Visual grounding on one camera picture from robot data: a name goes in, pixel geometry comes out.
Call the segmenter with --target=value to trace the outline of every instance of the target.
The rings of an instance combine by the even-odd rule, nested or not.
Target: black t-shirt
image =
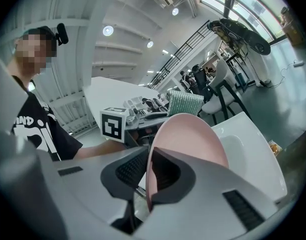
[[[187,83],[189,83],[189,79],[190,77],[187,74],[182,75],[182,80],[186,81]]]
[[[17,115],[12,132],[31,141],[37,149],[48,152],[53,161],[72,159],[82,143],[59,125],[46,103],[28,92],[19,78],[15,76],[14,79],[27,92],[28,98]]]

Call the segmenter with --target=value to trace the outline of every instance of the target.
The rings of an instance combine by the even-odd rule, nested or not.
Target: white ceiling beam
[[[142,15],[144,15],[148,20],[150,20],[152,23],[154,23],[159,29],[161,29],[162,27],[146,12],[144,12],[143,10],[136,8],[135,6],[133,6],[132,4],[128,4],[125,1],[120,1],[120,0],[115,0],[129,8],[131,8],[132,10],[135,10],[136,12],[141,13]]]
[[[122,62],[122,61],[97,61],[92,63],[93,67],[98,66],[119,66],[119,67],[136,67],[136,63]]]
[[[141,38],[144,38],[146,40],[151,39],[151,37],[149,35],[146,35],[146,34],[142,33],[141,31],[138,31],[138,30],[136,30],[132,27],[126,26],[126,25],[121,24],[121,23],[113,22],[113,21],[110,21],[110,20],[104,20],[103,25],[114,26],[114,28],[130,32],[130,33],[132,33],[134,35],[137,35]]]
[[[112,48],[112,49],[118,49],[118,50],[123,50],[123,51],[129,51],[133,52],[136,54],[142,54],[143,51],[141,49],[133,48],[127,45],[122,45],[122,44],[117,44],[117,43],[112,43],[112,42],[96,42],[96,47],[106,47],[106,48]]]
[[[9,33],[4,34],[0,37],[0,46],[6,44],[9,41],[12,41],[16,38],[19,38],[26,30],[38,28],[41,26],[48,26],[49,28],[55,28],[58,24],[64,23],[66,27],[86,27],[89,24],[89,20],[87,19],[77,19],[77,18],[57,18],[39,21],[35,23],[28,24],[24,26],[24,28],[16,28]]]
[[[106,15],[106,12],[111,5],[113,0],[97,0],[92,15],[90,17],[90,22],[88,28],[85,32],[85,36],[83,38],[83,43],[81,51],[82,61],[80,65],[81,72],[81,80],[82,85],[89,86],[91,84],[92,78],[92,61],[94,56],[94,49],[96,44],[96,37],[99,32],[99,26],[102,25],[103,19]]]
[[[74,101],[78,101],[82,97],[84,97],[84,92],[80,91],[80,92],[77,92],[75,94],[71,94],[71,95],[56,99],[56,100],[52,101],[49,105],[52,106],[53,108],[58,108],[58,107],[61,107],[65,104],[72,103]]]

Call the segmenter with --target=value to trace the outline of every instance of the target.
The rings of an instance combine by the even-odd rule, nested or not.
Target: office chair
[[[246,107],[240,99],[240,94],[236,91],[235,79],[224,59],[220,59],[217,63],[215,78],[209,85],[203,88],[203,93],[209,92],[211,97],[204,97],[206,103],[202,106],[202,111],[212,115],[214,124],[217,124],[215,114],[220,110],[224,113],[224,118],[227,120],[227,110],[234,116],[234,111],[229,107],[233,102],[237,102],[246,115],[251,119]]]
[[[206,72],[198,65],[193,66],[192,72],[194,74],[199,93],[204,96],[204,102],[208,101],[212,94],[207,88],[205,88],[209,83]]]

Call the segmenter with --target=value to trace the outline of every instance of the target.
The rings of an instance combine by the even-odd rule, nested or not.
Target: black mesh
[[[250,231],[264,222],[259,213],[238,191],[229,191],[223,195],[247,230]]]
[[[137,155],[116,169],[116,176],[129,187],[135,189],[146,172],[147,156]]]
[[[65,176],[65,175],[68,175],[68,174],[74,174],[74,173],[77,173],[77,172],[80,172],[82,171],[83,169],[79,166],[75,166],[75,167],[71,167],[71,168],[67,168],[67,169],[61,169],[61,170],[58,170],[58,174],[60,176]]]
[[[179,179],[180,168],[155,150],[153,151],[152,162],[158,191],[168,188]]]

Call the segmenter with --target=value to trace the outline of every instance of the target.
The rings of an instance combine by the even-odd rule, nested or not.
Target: cardboard box
[[[285,32],[285,35],[291,42],[292,46],[298,46],[304,43],[304,35],[302,34],[302,32],[294,21],[286,24],[283,27],[283,31]]]

